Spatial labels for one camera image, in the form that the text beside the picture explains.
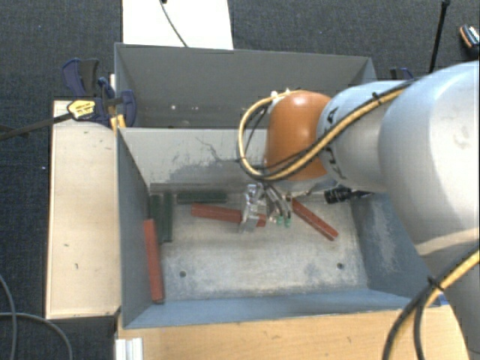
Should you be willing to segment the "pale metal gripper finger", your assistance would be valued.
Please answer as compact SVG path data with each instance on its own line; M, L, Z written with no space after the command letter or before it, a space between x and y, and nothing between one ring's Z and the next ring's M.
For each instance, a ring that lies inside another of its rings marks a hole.
M258 212L262 195L263 186L261 184L248 184L244 192L244 211Z
M239 233L253 232L257 227L266 225L266 216L264 214L244 211L241 216L241 222L238 225Z

